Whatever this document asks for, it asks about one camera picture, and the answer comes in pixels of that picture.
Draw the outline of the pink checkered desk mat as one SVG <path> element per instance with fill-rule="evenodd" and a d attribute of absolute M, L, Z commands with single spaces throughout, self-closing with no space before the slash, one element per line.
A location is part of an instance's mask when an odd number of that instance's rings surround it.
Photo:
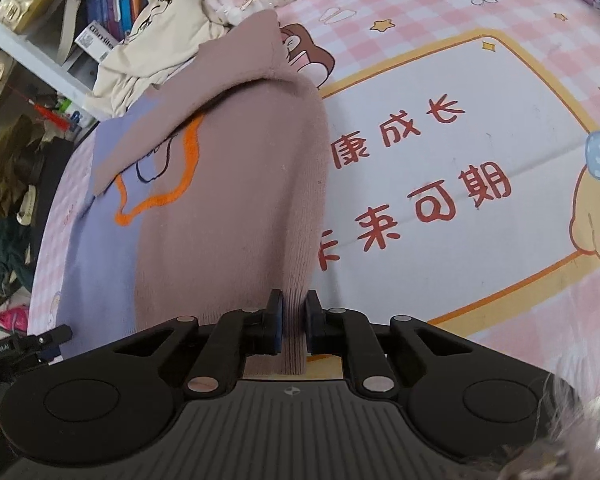
<path fill-rule="evenodd" d="M 429 321 L 600 393 L 600 14 L 578 0 L 297 0 L 329 170 L 309 290 Z M 94 134 L 38 255 L 28 330 L 57 319 Z"/>

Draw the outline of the cream folded garment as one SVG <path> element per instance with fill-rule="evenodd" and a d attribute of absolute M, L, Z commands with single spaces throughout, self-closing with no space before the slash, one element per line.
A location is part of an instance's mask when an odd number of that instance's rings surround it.
<path fill-rule="evenodd" d="M 87 103 L 120 117 L 152 86 L 160 86 L 228 27 L 204 0 L 148 0 L 131 32 L 99 64 Z"/>

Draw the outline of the white Gorilla book box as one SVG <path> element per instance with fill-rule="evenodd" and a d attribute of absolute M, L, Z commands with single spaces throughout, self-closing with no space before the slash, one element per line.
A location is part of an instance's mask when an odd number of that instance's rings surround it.
<path fill-rule="evenodd" d="M 99 22 L 91 21 L 74 40 L 74 43 L 97 63 L 101 63 L 118 44 Z"/>

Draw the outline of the purple and mauve sweater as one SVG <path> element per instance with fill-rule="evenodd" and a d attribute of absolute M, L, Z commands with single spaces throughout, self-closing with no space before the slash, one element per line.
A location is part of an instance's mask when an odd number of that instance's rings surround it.
<path fill-rule="evenodd" d="M 70 359 L 192 316 L 204 325 L 284 296 L 277 356 L 298 374 L 300 310 L 317 263 L 329 170 L 316 85 L 288 62 L 277 14 L 253 14 L 94 134 L 57 319 Z"/>

